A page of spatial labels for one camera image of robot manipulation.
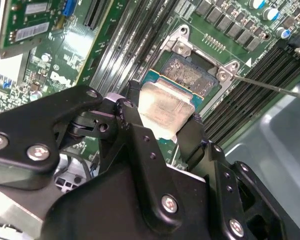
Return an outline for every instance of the barcode label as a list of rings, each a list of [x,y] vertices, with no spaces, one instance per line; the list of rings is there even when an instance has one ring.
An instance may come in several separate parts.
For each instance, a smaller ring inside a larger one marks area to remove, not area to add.
[[[41,23],[35,26],[29,26],[23,29],[20,29],[16,32],[15,41],[20,41],[26,38],[33,37],[38,34],[42,34],[48,31],[49,22]]]
[[[25,9],[25,14],[28,15],[45,12],[47,10],[47,6],[47,2],[28,4]]]

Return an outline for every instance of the blue connector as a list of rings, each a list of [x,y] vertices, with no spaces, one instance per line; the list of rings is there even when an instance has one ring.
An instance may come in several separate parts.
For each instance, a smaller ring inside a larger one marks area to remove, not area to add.
[[[62,14],[66,17],[70,17],[72,14],[74,14],[76,5],[77,0],[67,0]]]

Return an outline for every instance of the capacitor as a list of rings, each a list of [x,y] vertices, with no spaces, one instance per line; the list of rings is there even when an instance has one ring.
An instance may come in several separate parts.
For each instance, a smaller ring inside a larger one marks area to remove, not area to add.
[[[272,7],[267,7],[263,13],[262,16],[265,20],[268,21],[274,21],[279,17],[279,10],[276,8],[272,8]]]
[[[49,53],[44,53],[44,54],[42,54],[41,59],[45,63],[48,63],[51,61],[51,55]]]
[[[249,6],[252,9],[261,9],[266,4],[266,0],[250,0]]]
[[[31,102],[35,101],[35,100],[38,100],[40,98],[42,98],[42,93],[40,91],[35,91],[34,93],[32,93],[30,96],[29,96],[29,99]]]
[[[289,29],[285,29],[284,27],[278,27],[275,34],[278,38],[287,39],[291,35],[291,31]]]

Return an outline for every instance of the wire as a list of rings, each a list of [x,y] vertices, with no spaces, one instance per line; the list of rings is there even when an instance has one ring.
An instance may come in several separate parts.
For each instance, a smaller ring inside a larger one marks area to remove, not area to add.
[[[64,155],[67,155],[68,157],[77,159],[83,166],[83,170],[84,170],[84,173],[85,173],[86,180],[89,181],[89,180],[92,179],[89,167],[88,167],[86,161],[80,155],[75,154],[73,152],[69,152],[69,151],[61,151],[60,154],[64,154]]]

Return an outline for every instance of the white capacitor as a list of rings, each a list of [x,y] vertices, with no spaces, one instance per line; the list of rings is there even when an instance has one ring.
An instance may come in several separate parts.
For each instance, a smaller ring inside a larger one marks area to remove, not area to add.
[[[250,0],[249,6],[252,9],[261,9],[266,4],[266,0]]]
[[[272,7],[267,7],[263,13],[263,19],[264,20],[268,20],[268,21],[274,21],[279,17],[279,10],[276,8],[272,8]]]
[[[287,39],[290,37],[291,31],[289,29],[285,29],[284,27],[278,27],[278,29],[275,31],[275,34],[278,38]]]

